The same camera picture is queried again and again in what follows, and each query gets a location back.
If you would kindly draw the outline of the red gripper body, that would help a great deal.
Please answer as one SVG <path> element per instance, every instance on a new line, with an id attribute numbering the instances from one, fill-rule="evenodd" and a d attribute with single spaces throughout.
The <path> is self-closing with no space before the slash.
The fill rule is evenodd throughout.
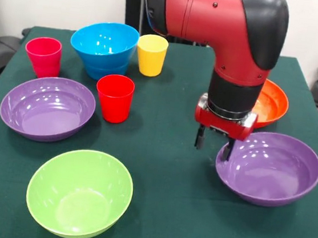
<path id="1" fill-rule="evenodd" d="M 243 119 L 229 120 L 216 115 L 208 108 L 208 94 L 205 92 L 198 101 L 195 120 L 204 127 L 213 128 L 229 138 L 244 141 L 254 130 L 258 116 L 249 112 Z"/>

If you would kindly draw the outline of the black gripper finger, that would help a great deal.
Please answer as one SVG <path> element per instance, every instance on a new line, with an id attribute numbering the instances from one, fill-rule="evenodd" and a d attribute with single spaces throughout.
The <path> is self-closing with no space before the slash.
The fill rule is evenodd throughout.
<path id="1" fill-rule="evenodd" d="M 228 138 L 228 143 L 224 148 L 223 155 L 222 155 L 222 160 L 229 161 L 229 158 L 232 154 L 232 150 L 234 148 L 234 145 L 236 143 L 236 140 L 234 138 Z"/>
<path id="2" fill-rule="evenodd" d="M 201 124 L 199 126 L 197 135 L 196 135 L 196 140 L 195 140 L 195 148 L 196 149 L 201 149 L 203 146 L 203 142 L 204 142 L 204 132 L 205 132 L 205 126 L 203 124 Z"/>

